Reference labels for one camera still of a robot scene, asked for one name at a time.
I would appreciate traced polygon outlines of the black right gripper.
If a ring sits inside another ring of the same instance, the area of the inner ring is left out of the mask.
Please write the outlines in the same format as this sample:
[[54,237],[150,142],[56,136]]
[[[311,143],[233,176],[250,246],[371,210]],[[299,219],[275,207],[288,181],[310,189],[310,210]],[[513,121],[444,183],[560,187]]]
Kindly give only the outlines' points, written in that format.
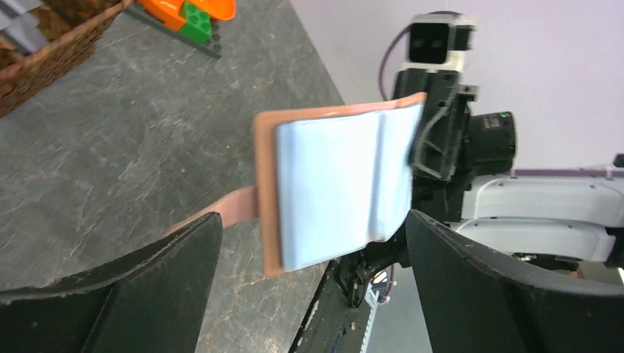
[[464,194],[476,177],[511,170],[517,148],[514,114],[473,114],[478,87],[460,79],[457,71],[409,68],[394,84],[396,99],[427,95],[409,156],[411,207],[445,223],[461,220]]

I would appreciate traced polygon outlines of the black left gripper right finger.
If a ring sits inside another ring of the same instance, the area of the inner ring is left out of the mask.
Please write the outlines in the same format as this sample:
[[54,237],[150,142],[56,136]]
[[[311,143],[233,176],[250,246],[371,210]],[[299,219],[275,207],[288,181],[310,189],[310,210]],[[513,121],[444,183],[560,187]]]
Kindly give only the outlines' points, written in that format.
[[516,260],[419,211],[405,221],[435,352],[621,352],[623,288]]

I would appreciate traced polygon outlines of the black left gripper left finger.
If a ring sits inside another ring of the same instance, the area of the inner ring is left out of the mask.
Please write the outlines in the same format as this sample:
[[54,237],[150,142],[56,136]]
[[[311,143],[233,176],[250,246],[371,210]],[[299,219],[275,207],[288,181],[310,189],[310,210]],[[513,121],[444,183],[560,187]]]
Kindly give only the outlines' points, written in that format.
[[209,213],[45,287],[1,292],[3,352],[193,352],[223,227]]

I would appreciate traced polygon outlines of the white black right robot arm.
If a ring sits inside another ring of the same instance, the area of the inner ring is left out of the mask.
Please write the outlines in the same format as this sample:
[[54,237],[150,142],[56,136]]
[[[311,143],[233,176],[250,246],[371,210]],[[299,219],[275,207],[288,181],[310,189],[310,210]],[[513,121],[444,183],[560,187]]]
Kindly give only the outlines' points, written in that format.
[[623,266],[623,156],[611,165],[577,169],[513,169],[516,127],[509,111],[475,115],[478,88],[458,71],[408,68],[397,74],[392,101],[355,104],[357,112],[411,104],[425,93],[409,162],[411,206],[436,220],[436,234],[458,232],[528,259],[514,276],[487,290],[535,310],[577,307],[587,313],[623,309],[623,289],[553,279],[582,260]]

